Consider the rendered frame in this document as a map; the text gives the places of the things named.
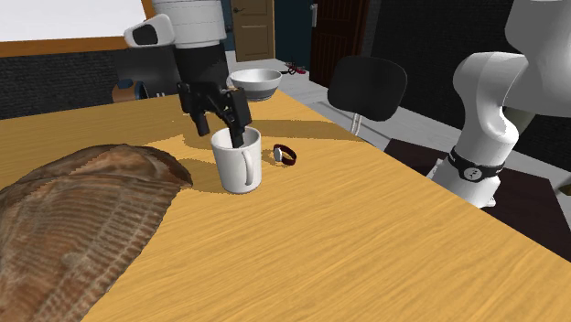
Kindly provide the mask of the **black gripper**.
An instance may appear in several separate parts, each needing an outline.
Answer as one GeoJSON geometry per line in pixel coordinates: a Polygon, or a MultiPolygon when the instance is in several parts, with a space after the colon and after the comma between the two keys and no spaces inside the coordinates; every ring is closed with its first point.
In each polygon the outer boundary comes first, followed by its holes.
{"type": "MultiPolygon", "coordinates": [[[[204,48],[174,48],[174,55],[182,82],[210,81],[221,87],[226,86],[229,71],[222,43],[204,48]]],[[[252,122],[245,91],[240,88],[226,89],[223,98],[222,120],[229,128],[232,147],[239,148],[244,144],[242,136],[245,127],[252,122]]],[[[192,113],[190,117],[199,136],[210,132],[205,112],[192,113]]]]}

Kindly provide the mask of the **brown crusty bread loaf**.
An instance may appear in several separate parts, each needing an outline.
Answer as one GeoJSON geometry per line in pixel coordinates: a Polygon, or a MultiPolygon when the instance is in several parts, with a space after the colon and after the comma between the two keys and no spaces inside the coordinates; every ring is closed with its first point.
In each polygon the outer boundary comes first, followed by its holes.
{"type": "Polygon", "coordinates": [[[81,322],[193,184],[148,146],[96,145],[0,190],[0,322],[81,322]]]}

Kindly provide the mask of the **tan wooden door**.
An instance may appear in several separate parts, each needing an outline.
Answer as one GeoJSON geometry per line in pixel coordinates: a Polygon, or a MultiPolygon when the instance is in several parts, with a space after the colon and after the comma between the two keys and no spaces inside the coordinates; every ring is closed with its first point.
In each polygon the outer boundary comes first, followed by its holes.
{"type": "Polygon", "coordinates": [[[231,0],[238,62],[275,57],[275,0],[231,0]]]}

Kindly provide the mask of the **window with orange frame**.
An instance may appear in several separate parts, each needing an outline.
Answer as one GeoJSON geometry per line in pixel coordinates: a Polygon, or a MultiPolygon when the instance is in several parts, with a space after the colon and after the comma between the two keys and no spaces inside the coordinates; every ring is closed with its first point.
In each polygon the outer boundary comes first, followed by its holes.
{"type": "Polygon", "coordinates": [[[0,0],[0,58],[124,49],[151,0],[0,0]]]}

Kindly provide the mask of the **black office chair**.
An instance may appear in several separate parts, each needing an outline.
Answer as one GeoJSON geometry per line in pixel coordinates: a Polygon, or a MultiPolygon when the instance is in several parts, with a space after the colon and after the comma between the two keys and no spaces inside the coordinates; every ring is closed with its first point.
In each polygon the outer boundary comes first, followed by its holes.
{"type": "Polygon", "coordinates": [[[347,56],[334,69],[328,88],[333,107],[353,113],[350,132],[357,135],[362,117],[375,122],[390,119],[407,87],[407,74],[398,64],[375,57],[347,56]]]}

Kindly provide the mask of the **dark red wristwatch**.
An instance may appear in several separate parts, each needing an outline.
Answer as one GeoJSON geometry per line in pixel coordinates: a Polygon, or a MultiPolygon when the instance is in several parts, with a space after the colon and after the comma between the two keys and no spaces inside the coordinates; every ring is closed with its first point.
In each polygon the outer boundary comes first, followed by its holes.
{"type": "Polygon", "coordinates": [[[282,163],[286,166],[293,166],[296,163],[296,153],[290,147],[281,144],[273,146],[273,156],[277,163],[282,163]]]}

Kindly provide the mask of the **brown and blue cylinder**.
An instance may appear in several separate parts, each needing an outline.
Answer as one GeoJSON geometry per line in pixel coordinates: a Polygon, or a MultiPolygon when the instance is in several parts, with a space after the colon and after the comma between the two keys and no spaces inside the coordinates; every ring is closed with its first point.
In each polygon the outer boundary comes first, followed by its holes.
{"type": "Polygon", "coordinates": [[[113,102],[129,102],[149,97],[145,84],[132,79],[119,80],[113,87],[113,102]]]}

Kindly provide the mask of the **white and grey bowl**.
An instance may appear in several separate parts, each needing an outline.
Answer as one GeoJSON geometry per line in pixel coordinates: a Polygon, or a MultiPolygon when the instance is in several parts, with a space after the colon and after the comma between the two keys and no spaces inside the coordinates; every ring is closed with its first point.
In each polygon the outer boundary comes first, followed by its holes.
{"type": "Polygon", "coordinates": [[[236,70],[227,78],[227,84],[244,89],[247,100],[257,102],[271,98],[281,79],[282,73],[277,70],[236,70]]]}

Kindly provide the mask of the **dark robot stand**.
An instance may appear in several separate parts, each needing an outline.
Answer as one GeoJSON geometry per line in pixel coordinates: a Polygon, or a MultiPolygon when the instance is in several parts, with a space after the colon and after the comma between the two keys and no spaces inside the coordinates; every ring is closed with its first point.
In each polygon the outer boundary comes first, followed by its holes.
{"type": "MultiPolygon", "coordinates": [[[[384,152],[414,171],[427,175],[447,154],[392,139],[384,152]]],[[[571,262],[571,229],[548,179],[505,168],[494,198],[484,211],[546,249],[571,262]]]]}

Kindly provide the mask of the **dark brown door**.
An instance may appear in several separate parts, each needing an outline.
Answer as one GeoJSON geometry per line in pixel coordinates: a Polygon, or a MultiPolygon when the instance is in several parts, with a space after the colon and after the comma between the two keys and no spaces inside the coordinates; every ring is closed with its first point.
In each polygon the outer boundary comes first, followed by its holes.
{"type": "Polygon", "coordinates": [[[309,80],[328,87],[340,59],[361,54],[370,0],[313,0],[309,80]]]}

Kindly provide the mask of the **white mug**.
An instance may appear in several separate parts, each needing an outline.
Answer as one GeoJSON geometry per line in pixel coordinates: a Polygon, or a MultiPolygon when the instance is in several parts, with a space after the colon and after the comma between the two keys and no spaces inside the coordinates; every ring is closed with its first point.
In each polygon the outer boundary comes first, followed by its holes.
{"type": "Polygon", "coordinates": [[[242,138],[243,145],[234,148],[230,130],[224,128],[210,139],[222,187],[235,194],[253,191],[262,181],[261,134],[246,126],[242,138]]]}

